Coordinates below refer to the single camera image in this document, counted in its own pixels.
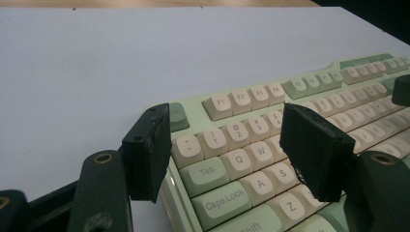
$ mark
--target a key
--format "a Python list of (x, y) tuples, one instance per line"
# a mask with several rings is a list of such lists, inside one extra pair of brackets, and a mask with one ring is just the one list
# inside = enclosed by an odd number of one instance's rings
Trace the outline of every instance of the a key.
[(254, 143), (269, 137), (269, 126), (265, 119), (260, 116), (252, 116), (244, 122), (249, 132), (250, 143)]
[(214, 94), (203, 105), (212, 121), (232, 116), (232, 105), (225, 94)]
[(298, 185), (292, 188), (289, 192), (295, 195), (296, 198), (301, 201), (302, 205), (305, 208), (307, 217), (322, 209), (326, 205), (325, 203), (315, 199), (313, 194), (305, 185)]
[(281, 232), (282, 226), (277, 214), (266, 204), (237, 216), (210, 232)]
[(265, 173), (258, 171), (239, 179), (244, 189), (247, 191), (252, 207), (274, 197), (275, 189)]
[(228, 142), (229, 151), (243, 148), (250, 142), (248, 130), (243, 123), (230, 123), (221, 130)]
[(276, 111), (276, 110), (269, 111), (267, 114), (263, 116), (263, 118), (269, 125), (269, 131), (270, 131), (269, 136), (272, 137), (277, 134), (280, 134), (281, 122), (283, 118), (283, 115), (280, 111)]
[(251, 111), (252, 102), (247, 90), (234, 90), (228, 94), (228, 98), (230, 99), (232, 104), (233, 115), (243, 114)]
[(266, 203), (277, 213), (283, 230), (289, 229), (305, 218), (304, 206), (292, 193), (284, 192)]
[(250, 87), (248, 93), (252, 100), (252, 110), (264, 108), (269, 105), (269, 94), (262, 85)]
[(247, 153), (237, 149), (220, 156), (231, 181), (237, 180), (253, 172), (253, 166)]
[(283, 152), (279, 145), (280, 135), (276, 135), (265, 139), (264, 142), (268, 145), (271, 149), (272, 154), (275, 157), (275, 161), (281, 161), (287, 158), (287, 155)]
[(307, 93), (307, 86), (300, 77), (292, 78), (282, 84), (284, 91), (293, 100), (302, 98)]
[(334, 202), (317, 212), (317, 214), (327, 220), (337, 232), (349, 231), (346, 215), (343, 210), (345, 200), (346, 197), (343, 196), (339, 202)]
[(222, 130), (218, 128), (205, 130), (198, 136), (205, 159), (218, 156), (228, 151), (228, 144)]
[(266, 85), (268, 93), (270, 94), (269, 105), (279, 104), (284, 101), (284, 90), (277, 82), (272, 82)]
[(290, 232), (337, 232), (334, 227), (319, 215), (314, 215), (293, 227)]
[(271, 149), (263, 141), (249, 144), (244, 147), (244, 151), (248, 154), (249, 159), (252, 162), (253, 170), (255, 171), (271, 165), (275, 161)]
[(179, 168), (204, 160), (201, 145), (194, 135), (185, 135), (172, 142), (172, 157)]
[(203, 230), (229, 220), (250, 209), (250, 198), (239, 182), (208, 191), (192, 200)]
[(314, 75), (306, 75), (303, 77), (303, 81), (307, 86), (307, 96), (314, 95), (320, 91), (320, 82)]
[(228, 173), (218, 157), (186, 166), (180, 174), (190, 197), (229, 182)]
[(274, 184), (276, 194), (282, 193), (296, 185), (296, 175), (292, 169), (283, 162), (262, 169), (269, 180)]

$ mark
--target keycap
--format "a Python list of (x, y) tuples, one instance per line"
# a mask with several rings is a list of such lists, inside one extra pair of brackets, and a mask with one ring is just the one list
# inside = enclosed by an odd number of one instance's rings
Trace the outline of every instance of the keycap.
[(352, 93), (359, 101), (359, 104), (364, 104), (370, 101), (367, 93), (362, 88), (353, 90)]
[(269, 105), (269, 94), (264, 86), (257, 85), (250, 87), (248, 93), (252, 100), (252, 110), (264, 108)]
[(292, 78), (282, 84), (287, 95), (293, 100), (304, 97), (307, 93), (307, 86), (300, 77)]
[(184, 107), (178, 102), (169, 105), (169, 123), (171, 132), (180, 131), (190, 127)]
[(365, 149), (374, 145), (376, 142), (374, 137), (369, 132), (363, 129), (352, 130), (348, 132), (347, 134), (356, 140), (356, 144), (354, 148), (355, 154), (361, 153)]
[(340, 71), (341, 75), (343, 76), (344, 83), (346, 84), (353, 84), (360, 81), (360, 74), (359, 72), (353, 67), (347, 67)]
[(208, 191), (192, 200), (203, 230), (229, 220), (251, 207), (250, 198), (239, 182)]
[(367, 80), (367, 79), (370, 78), (370, 73), (366, 69), (366, 66), (358, 65), (358, 66), (355, 67), (355, 69), (358, 71), (361, 81)]
[(204, 160), (201, 145), (194, 135), (185, 135), (172, 142), (172, 157), (179, 168)]
[(221, 130), (228, 142), (229, 151), (245, 147), (250, 143), (248, 130), (243, 123), (233, 122)]
[(283, 230), (287, 230), (305, 218), (305, 208), (292, 193), (284, 192), (266, 202), (277, 213)]
[(265, 119), (260, 116), (251, 116), (244, 122), (248, 130), (250, 143), (254, 143), (269, 137), (269, 126)]
[(281, 161), (287, 158), (287, 155), (283, 152), (279, 145), (280, 135), (276, 135), (265, 139), (264, 142), (271, 149), (272, 154), (274, 155), (275, 161)]
[(251, 111), (252, 104), (247, 90), (234, 90), (228, 94), (228, 98), (232, 104), (233, 115), (243, 114)]
[(277, 214), (266, 204), (258, 206), (210, 232), (281, 232), (282, 226)]
[(374, 120), (379, 118), (376, 111), (370, 106), (370, 104), (360, 105), (356, 108), (360, 110), (363, 115), (365, 115), (366, 123), (373, 122)]
[(205, 159), (218, 156), (228, 151), (228, 144), (222, 130), (218, 128), (205, 130), (198, 136)]
[(346, 110), (345, 113), (352, 119), (353, 128), (361, 127), (366, 123), (365, 115), (357, 108)]
[(275, 136), (280, 133), (281, 130), (281, 122), (283, 115), (280, 111), (272, 110), (269, 111), (267, 114), (263, 116), (265, 121), (269, 125), (269, 136)]
[(303, 77), (303, 81), (307, 86), (307, 96), (314, 95), (320, 91), (320, 82), (314, 75), (306, 75)]
[(252, 207), (274, 197), (275, 189), (272, 182), (265, 173), (258, 171), (242, 179), (239, 179), (244, 189), (247, 191)]
[(347, 109), (346, 103), (339, 94), (332, 94), (327, 99), (329, 103), (332, 105), (332, 108), (334, 109), (333, 114), (339, 113)]
[(253, 170), (259, 170), (275, 162), (271, 149), (263, 141), (249, 144), (244, 147), (244, 151), (248, 154)]
[(399, 137), (389, 138), (385, 141), (385, 143), (397, 148), (400, 151), (400, 153), (403, 154), (403, 157), (410, 154), (410, 144)]
[(344, 100), (344, 102), (347, 105), (349, 105), (349, 107), (354, 107), (354, 106), (359, 104), (359, 101), (356, 99), (356, 97), (349, 90), (341, 92), (340, 96)]
[(344, 132), (351, 131), (354, 129), (352, 119), (345, 113), (335, 114), (331, 117), (331, 119), (335, 120), (338, 124), (338, 127)]
[(372, 101), (369, 105), (376, 111), (379, 117), (384, 117), (389, 113), (386, 106), (381, 101)]
[(301, 201), (305, 208), (307, 217), (316, 213), (326, 205), (325, 203), (315, 199), (313, 194), (311, 194), (310, 190), (305, 185), (298, 185), (292, 188), (289, 192)]
[(337, 232), (349, 231), (343, 209), (345, 200), (346, 197), (343, 196), (339, 202), (334, 202), (317, 212), (317, 214), (327, 220)]
[(369, 78), (375, 78), (382, 75), (382, 73), (377, 70), (376, 66), (373, 63), (367, 63), (365, 64), (365, 67), (369, 72)]
[(284, 90), (280, 83), (272, 82), (266, 85), (268, 89), (268, 93), (271, 97), (269, 97), (269, 105), (279, 104), (284, 101)]
[(296, 225), (291, 232), (337, 232), (334, 227), (319, 215), (314, 215)]
[(315, 101), (313, 101), (314, 106), (316, 106), (317, 110), (319, 111), (318, 113), (322, 117), (329, 117), (332, 114), (334, 114), (334, 109), (332, 105), (329, 103), (329, 101), (325, 98), (319, 98)]
[(368, 149), (369, 151), (384, 152), (397, 158), (402, 158), (402, 154), (397, 148), (387, 143), (380, 143)]
[(253, 172), (253, 166), (247, 153), (237, 149), (220, 156), (231, 181), (237, 180)]
[(214, 94), (203, 105), (212, 121), (232, 116), (232, 105), (225, 94)]
[(320, 72), (316, 75), (316, 78), (320, 83), (320, 92), (325, 92), (336, 88), (332, 78), (326, 72)]
[(315, 113), (319, 113), (319, 110), (316, 108), (316, 106), (311, 101), (304, 101), (304, 102), (301, 103), (301, 106), (309, 108), (309, 109), (313, 110)]
[(228, 173), (218, 157), (186, 166), (180, 174), (190, 197), (229, 182)]
[(271, 180), (276, 194), (280, 194), (296, 185), (296, 175), (292, 169), (283, 162), (262, 169), (262, 172)]
[(332, 78), (335, 83), (336, 88), (341, 86), (343, 83), (343, 76), (338, 71), (329, 71), (328, 75)]

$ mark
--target keyboard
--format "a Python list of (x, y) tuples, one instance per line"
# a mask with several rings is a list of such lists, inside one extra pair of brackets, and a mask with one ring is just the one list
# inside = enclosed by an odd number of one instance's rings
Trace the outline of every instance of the keyboard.
[(283, 103), (308, 107), (349, 134), (357, 155), (382, 151), (410, 166), (410, 108), (392, 103), (395, 78), (409, 68), (409, 57), (379, 53), (172, 101), (161, 199), (173, 230), (348, 231), (345, 195), (314, 199), (280, 148)]

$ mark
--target white desk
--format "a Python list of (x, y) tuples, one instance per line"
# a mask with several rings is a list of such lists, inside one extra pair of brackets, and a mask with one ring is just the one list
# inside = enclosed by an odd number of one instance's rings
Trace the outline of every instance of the white desk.
[[(410, 46), (340, 8), (0, 9), (0, 189), (31, 201), (118, 149), (149, 105)], [(135, 231), (169, 231), (133, 202)]]

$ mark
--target cream keycap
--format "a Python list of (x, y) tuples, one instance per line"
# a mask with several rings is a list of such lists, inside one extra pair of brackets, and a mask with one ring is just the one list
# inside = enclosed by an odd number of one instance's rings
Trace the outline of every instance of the cream keycap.
[(251, 116), (244, 122), (249, 132), (250, 143), (254, 143), (269, 137), (269, 126), (265, 119), (260, 116)]
[(284, 90), (280, 83), (272, 82), (266, 85), (269, 97), (269, 105), (279, 104), (284, 101)]
[(172, 142), (172, 157), (178, 168), (204, 160), (201, 145), (194, 135), (185, 135)]
[(271, 149), (263, 141), (252, 143), (244, 147), (244, 151), (248, 154), (253, 170), (255, 171), (275, 162)]
[(302, 203), (290, 192), (275, 197), (266, 202), (277, 213), (283, 225), (283, 230), (287, 230), (305, 218), (305, 208)]
[(232, 104), (225, 94), (214, 94), (203, 105), (212, 121), (232, 116)]
[(232, 104), (233, 115), (243, 114), (251, 111), (252, 102), (247, 90), (234, 90), (228, 94), (228, 98), (230, 99)]
[(287, 155), (283, 152), (279, 145), (280, 135), (275, 135), (268, 139), (265, 139), (264, 142), (271, 149), (272, 154), (274, 155), (275, 161), (281, 161), (287, 158)]
[(233, 122), (222, 129), (228, 143), (229, 151), (247, 146), (250, 142), (249, 133), (243, 123)]
[(247, 153), (237, 149), (220, 156), (231, 181), (237, 180), (253, 172), (253, 166)]
[(269, 125), (269, 136), (280, 134), (283, 114), (280, 111), (272, 110), (263, 115), (263, 118)]
[(275, 189), (265, 173), (258, 171), (239, 179), (244, 189), (247, 191), (252, 207), (274, 197)]
[(205, 159), (212, 158), (228, 151), (228, 144), (222, 130), (218, 128), (205, 130), (198, 136)]
[(250, 87), (248, 93), (252, 100), (252, 110), (264, 108), (269, 105), (269, 94), (264, 86), (257, 85)]
[(274, 184), (276, 194), (280, 194), (296, 185), (296, 175), (288, 165), (277, 162), (262, 169), (269, 180)]

